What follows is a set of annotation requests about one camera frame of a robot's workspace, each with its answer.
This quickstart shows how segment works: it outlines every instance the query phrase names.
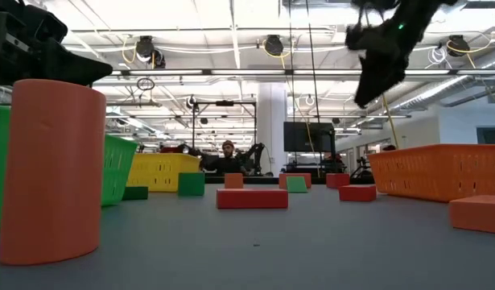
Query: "red block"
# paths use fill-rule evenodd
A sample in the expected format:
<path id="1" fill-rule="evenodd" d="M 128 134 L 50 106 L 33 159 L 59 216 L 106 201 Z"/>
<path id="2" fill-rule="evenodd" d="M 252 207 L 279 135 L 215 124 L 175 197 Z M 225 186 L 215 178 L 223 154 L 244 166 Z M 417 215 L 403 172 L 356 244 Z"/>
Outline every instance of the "red block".
<path id="1" fill-rule="evenodd" d="M 329 189 L 338 189 L 349 184 L 349 174 L 347 173 L 329 173 L 326 175 L 326 186 Z"/>
<path id="2" fill-rule="evenodd" d="M 287 189 L 287 176 L 302 176 L 306 187 L 311 188 L 311 173 L 279 173 L 279 188 Z"/>
<path id="3" fill-rule="evenodd" d="M 455 228 L 495 233 L 495 196 L 474 196 L 449 202 Z"/>
<path id="4" fill-rule="evenodd" d="M 224 187 L 226 189 L 243 189 L 244 175 L 241 173 L 226 173 L 224 176 Z"/>
<path id="5" fill-rule="evenodd" d="M 341 201 L 375 201 L 376 186 L 347 185 L 338 189 Z"/>
<path id="6" fill-rule="evenodd" d="M 288 192 L 283 189 L 217 189 L 218 209 L 287 209 Z"/>

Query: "wall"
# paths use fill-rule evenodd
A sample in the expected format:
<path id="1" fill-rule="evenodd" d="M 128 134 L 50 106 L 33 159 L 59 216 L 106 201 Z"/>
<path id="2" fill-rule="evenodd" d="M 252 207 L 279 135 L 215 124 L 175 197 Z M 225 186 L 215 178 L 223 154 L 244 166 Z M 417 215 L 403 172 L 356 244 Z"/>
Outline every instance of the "wall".
<path id="1" fill-rule="evenodd" d="M 436 107 L 423 112 L 414 112 L 412 118 L 395 119 L 394 125 L 398 136 L 400 148 L 411 148 L 437 144 L 439 136 L 439 117 Z M 363 130 L 362 135 L 349 136 L 336 141 L 336 150 L 342 151 L 349 148 L 365 145 L 391 138 L 394 141 L 392 129 L 388 122 L 384 123 L 383 130 Z"/>
<path id="2" fill-rule="evenodd" d="M 495 126 L 495 104 L 489 104 L 483 97 L 453 108 L 443 108 L 439 120 L 441 143 L 477 144 L 476 128 Z"/>

